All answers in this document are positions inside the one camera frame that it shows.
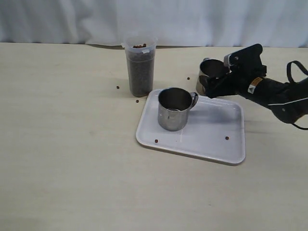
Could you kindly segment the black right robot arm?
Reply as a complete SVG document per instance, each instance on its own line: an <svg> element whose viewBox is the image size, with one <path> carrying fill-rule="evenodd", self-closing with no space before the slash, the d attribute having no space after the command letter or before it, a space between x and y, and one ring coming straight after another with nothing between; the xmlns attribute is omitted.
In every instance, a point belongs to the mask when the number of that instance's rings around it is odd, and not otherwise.
<svg viewBox="0 0 308 231"><path fill-rule="evenodd" d="M299 62L286 65L287 82L267 78L267 66L262 64L261 44L254 44L224 57L223 61L205 58L199 65L198 86L209 98L239 95L272 113L296 128L296 121L308 113L308 80L296 82L292 77L295 64L303 74L308 70Z"/></svg>

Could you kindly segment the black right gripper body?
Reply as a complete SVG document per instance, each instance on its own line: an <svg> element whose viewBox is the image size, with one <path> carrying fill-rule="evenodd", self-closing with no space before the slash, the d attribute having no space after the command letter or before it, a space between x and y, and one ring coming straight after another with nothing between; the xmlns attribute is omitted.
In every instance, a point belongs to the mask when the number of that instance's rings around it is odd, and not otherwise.
<svg viewBox="0 0 308 231"><path fill-rule="evenodd" d="M263 47L254 44L225 56L228 69L223 81L223 95L267 96L267 66L261 61Z"/></svg>

